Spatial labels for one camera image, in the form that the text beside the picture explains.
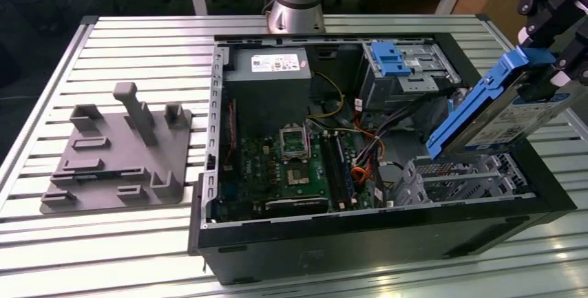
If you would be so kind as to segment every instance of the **motherboard chip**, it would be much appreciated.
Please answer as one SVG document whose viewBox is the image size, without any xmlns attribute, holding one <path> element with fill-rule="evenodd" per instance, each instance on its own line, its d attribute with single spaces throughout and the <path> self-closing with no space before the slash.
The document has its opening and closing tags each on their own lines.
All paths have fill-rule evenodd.
<svg viewBox="0 0 588 298">
<path fill-rule="evenodd" d="M 309 158 L 308 136 L 304 127 L 297 124 L 286 125 L 280 130 L 280 139 L 284 160 Z"/>
<path fill-rule="evenodd" d="M 309 184 L 309 163 L 298 158 L 292 159 L 286 164 L 288 184 Z"/>
</svg>

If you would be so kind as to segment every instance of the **wire bundle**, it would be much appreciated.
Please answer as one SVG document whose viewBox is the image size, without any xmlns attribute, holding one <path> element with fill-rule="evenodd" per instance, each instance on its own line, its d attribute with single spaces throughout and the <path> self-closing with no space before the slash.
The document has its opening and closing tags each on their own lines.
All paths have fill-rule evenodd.
<svg viewBox="0 0 588 298">
<path fill-rule="evenodd" d="M 383 125 L 379 127 L 379 129 L 373 134 L 372 142 L 366 145 L 366 147 L 361 150 L 361 152 L 357 155 L 357 159 L 356 159 L 357 166 L 364 166 L 369 162 L 371 156 L 376 152 L 376 145 L 381 143 L 381 138 L 387 134 L 389 128 L 395 127 L 405 118 L 411 117 L 415 114 L 415 112 L 419 110 L 419 108 L 428 101 L 431 101 L 433 98 L 444 96 L 445 94 L 447 92 L 423 95 L 412 103 L 407 104 L 401 109 L 396 110 L 393 114 L 388 116 Z"/>
<path fill-rule="evenodd" d="M 333 85 L 334 89 L 337 89 L 337 93 L 340 93 L 340 106 L 338 106 L 337 110 L 334 110 L 333 112 L 329 112 L 328 114 L 312 114 L 308 117 L 309 118 L 328 118 L 341 112 L 342 107 L 345 105 L 345 97 L 346 96 L 342 94 L 341 89 L 337 86 L 337 84 L 333 82 L 333 80 L 326 75 L 324 75 L 321 72 L 314 72 L 314 74 L 318 74 L 330 83 L 330 85 Z"/>
</svg>

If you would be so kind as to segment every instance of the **orange wire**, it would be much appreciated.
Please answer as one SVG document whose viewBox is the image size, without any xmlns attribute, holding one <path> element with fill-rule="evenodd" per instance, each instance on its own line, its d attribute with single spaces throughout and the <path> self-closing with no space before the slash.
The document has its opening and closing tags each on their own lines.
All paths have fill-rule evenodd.
<svg viewBox="0 0 588 298">
<path fill-rule="evenodd" d="M 365 169 L 362 169 L 361 167 L 354 167 L 354 168 L 352 169 L 352 175 L 353 175 L 353 177 L 354 177 L 357 183 L 360 183 L 360 184 L 364 184 L 365 181 L 366 181 L 368 179 L 372 179 L 372 175 L 371 175 L 369 172 L 368 172 Z"/>
</svg>

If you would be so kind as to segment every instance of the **aluminum table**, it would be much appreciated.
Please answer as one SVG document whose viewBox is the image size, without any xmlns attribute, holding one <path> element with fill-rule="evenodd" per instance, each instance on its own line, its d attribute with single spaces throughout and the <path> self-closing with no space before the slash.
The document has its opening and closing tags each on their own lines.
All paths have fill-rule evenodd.
<svg viewBox="0 0 588 298">
<path fill-rule="evenodd" d="M 328 31 L 449 32 L 481 74 L 511 44 L 475 16 L 328 16 Z M 215 34 L 262 34 L 262 17 L 87 17 L 0 168 L 0 297 L 571 297 L 588 294 L 588 131 L 568 111 L 531 137 L 579 210 L 481 255 L 224 287 L 189 257 L 191 184 L 173 207 L 43 215 L 72 107 L 123 111 L 134 81 L 151 110 L 193 110 L 186 181 L 198 180 Z"/>
</svg>

